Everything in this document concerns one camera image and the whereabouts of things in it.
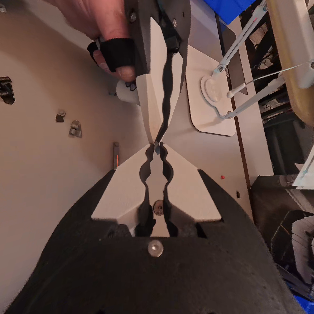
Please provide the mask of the shiny black lego bracket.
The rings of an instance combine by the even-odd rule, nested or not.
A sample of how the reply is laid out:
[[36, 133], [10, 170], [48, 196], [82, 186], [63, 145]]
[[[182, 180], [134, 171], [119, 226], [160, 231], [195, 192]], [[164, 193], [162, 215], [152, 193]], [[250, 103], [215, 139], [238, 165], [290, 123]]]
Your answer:
[[0, 77], [0, 97], [6, 104], [14, 104], [15, 97], [10, 77]]

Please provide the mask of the person's left hand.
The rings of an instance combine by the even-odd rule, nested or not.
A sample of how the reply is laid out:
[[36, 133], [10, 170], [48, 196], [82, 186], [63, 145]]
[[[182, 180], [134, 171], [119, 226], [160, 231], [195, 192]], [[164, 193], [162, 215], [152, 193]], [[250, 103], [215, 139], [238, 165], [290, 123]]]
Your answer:
[[136, 79], [135, 43], [121, 0], [47, 0], [67, 23], [93, 43], [88, 51], [98, 67], [124, 82]]

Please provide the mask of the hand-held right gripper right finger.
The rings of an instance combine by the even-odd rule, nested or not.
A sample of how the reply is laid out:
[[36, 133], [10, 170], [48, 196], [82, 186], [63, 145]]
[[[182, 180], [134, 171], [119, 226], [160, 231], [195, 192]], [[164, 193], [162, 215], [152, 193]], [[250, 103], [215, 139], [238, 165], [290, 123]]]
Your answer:
[[221, 221], [198, 169], [169, 145], [160, 143], [163, 176], [163, 215], [170, 236], [198, 236], [200, 223]]

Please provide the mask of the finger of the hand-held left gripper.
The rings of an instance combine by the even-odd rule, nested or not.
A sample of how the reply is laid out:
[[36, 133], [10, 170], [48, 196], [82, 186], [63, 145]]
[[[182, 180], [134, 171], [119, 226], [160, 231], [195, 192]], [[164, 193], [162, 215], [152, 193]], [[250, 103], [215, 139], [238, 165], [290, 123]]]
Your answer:
[[163, 70], [167, 47], [161, 27], [150, 18], [150, 71], [136, 78], [144, 128], [149, 143], [155, 143], [163, 124]]
[[181, 92], [183, 58], [180, 53], [167, 53], [162, 73], [161, 126], [159, 142], [162, 141], [171, 122]]

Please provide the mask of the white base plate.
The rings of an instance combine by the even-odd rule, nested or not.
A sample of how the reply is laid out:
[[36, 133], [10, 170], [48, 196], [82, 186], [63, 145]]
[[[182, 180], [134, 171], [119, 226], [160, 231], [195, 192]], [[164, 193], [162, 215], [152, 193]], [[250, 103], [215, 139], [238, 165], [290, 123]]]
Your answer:
[[227, 97], [227, 75], [225, 71], [215, 73], [217, 66], [218, 61], [188, 45], [186, 85], [190, 117], [200, 132], [233, 136], [234, 118], [225, 118], [233, 111], [231, 99]]

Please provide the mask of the blue box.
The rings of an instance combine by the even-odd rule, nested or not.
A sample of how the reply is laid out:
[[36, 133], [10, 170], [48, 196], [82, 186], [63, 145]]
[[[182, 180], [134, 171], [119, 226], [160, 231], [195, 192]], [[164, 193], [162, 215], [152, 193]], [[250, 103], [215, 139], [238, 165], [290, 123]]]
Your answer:
[[251, 6], [255, 0], [204, 0], [204, 2], [229, 25]]

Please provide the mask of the tan curved lamp head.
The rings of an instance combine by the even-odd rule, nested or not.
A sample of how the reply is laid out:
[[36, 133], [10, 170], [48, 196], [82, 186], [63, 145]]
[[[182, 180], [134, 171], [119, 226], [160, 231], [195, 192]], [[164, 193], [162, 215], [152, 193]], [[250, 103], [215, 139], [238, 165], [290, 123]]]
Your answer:
[[314, 126], [314, 32], [309, 9], [313, 1], [267, 0], [267, 7], [290, 104], [295, 114]]

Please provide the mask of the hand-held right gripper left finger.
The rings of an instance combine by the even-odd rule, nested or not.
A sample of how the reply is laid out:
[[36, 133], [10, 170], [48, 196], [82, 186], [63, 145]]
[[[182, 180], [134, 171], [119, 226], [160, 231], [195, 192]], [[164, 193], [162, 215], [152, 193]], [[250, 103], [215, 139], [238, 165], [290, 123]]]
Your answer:
[[155, 226], [147, 179], [154, 145], [148, 144], [116, 168], [91, 218], [126, 225], [135, 236], [151, 236]]

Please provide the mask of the grey lego clip piece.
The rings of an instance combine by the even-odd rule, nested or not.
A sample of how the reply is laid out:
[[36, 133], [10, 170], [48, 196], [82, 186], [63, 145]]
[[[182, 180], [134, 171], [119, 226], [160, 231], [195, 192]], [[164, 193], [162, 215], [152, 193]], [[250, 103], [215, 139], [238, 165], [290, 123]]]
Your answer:
[[73, 120], [69, 129], [69, 135], [82, 138], [81, 123], [78, 120]]

